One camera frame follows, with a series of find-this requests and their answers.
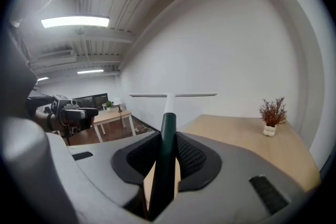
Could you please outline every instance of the dark green pole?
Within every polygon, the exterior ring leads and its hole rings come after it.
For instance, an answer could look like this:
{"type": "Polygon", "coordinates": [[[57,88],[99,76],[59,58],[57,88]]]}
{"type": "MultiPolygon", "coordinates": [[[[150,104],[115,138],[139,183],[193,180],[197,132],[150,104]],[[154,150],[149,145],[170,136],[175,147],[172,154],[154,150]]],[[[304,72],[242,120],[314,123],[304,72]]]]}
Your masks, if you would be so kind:
{"type": "Polygon", "coordinates": [[[175,133],[176,115],[165,113],[161,126],[162,143],[156,160],[149,204],[150,220],[154,220],[174,199],[175,133]]]}

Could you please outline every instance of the floor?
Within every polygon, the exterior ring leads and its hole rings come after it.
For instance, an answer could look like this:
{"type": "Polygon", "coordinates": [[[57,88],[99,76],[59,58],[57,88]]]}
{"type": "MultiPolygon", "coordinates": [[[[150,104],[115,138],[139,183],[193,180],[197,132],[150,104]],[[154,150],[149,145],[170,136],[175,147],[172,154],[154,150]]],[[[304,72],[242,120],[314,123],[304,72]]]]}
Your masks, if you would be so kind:
{"type": "MultiPolygon", "coordinates": [[[[138,132],[135,131],[136,134],[142,134],[148,131],[148,129],[143,130],[143,126],[144,126],[143,123],[141,123],[134,117],[132,117],[132,119],[133,119],[134,128],[136,129],[138,127],[137,129],[139,130],[138,132]]],[[[100,132],[100,135],[103,141],[104,142],[113,141],[113,140],[132,136],[130,121],[128,119],[125,119],[124,121],[125,121],[126,128],[122,128],[121,121],[112,121],[112,122],[104,124],[106,135],[103,135],[103,132],[99,126],[98,129],[99,129],[99,132],[100,132]]],[[[70,137],[69,142],[71,146],[75,146],[75,145],[99,143],[99,140],[96,135],[95,129],[92,127],[90,129],[84,130],[70,137]]]]}

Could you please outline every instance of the white pot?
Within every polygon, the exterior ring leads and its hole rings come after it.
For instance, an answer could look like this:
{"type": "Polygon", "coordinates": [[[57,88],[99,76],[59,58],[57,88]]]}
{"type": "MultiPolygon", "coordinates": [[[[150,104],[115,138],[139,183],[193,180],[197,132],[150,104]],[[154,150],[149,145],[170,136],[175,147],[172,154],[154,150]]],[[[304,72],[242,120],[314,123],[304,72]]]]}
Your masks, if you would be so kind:
{"type": "Polygon", "coordinates": [[[263,134],[266,136],[274,136],[276,128],[277,126],[271,127],[271,126],[265,125],[263,134]]]}

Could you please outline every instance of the white wall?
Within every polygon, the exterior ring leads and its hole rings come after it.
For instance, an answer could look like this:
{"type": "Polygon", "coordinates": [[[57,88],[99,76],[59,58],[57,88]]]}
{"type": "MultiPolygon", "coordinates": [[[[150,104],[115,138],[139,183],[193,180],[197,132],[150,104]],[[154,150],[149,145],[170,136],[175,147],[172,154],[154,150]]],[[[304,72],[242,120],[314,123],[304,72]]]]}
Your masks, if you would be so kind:
{"type": "Polygon", "coordinates": [[[120,96],[117,76],[91,77],[40,86],[41,93],[47,95],[61,94],[69,98],[107,93],[109,100],[120,96]]]}
{"type": "Polygon", "coordinates": [[[181,129],[202,113],[259,117],[262,98],[285,96],[288,120],[298,128],[305,89],[297,46],[269,0],[186,0],[139,42],[121,72],[123,99],[159,129],[165,100],[127,93],[217,92],[177,99],[181,129]]]}
{"type": "Polygon", "coordinates": [[[306,114],[301,133],[321,169],[336,141],[335,27],[322,0],[280,0],[303,44],[308,75],[306,114]]]}

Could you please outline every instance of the black mesh fabric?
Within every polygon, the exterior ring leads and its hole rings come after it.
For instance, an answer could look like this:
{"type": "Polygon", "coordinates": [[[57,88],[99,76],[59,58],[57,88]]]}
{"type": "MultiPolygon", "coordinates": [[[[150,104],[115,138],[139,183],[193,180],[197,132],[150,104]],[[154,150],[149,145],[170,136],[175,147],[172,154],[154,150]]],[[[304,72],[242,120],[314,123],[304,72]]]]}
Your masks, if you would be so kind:
{"type": "Polygon", "coordinates": [[[146,143],[132,150],[127,155],[127,162],[133,169],[144,177],[149,173],[156,161],[160,148],[161,136],[157,135],[146,143]]]}
{"type": "Polygon", "coordinates": [[[177,160],[180,164],[181,179],[184,179],[203,167],[206,156],[202,151],[195,148],[178,135],[176,136],[176,143],[177,160]]]}

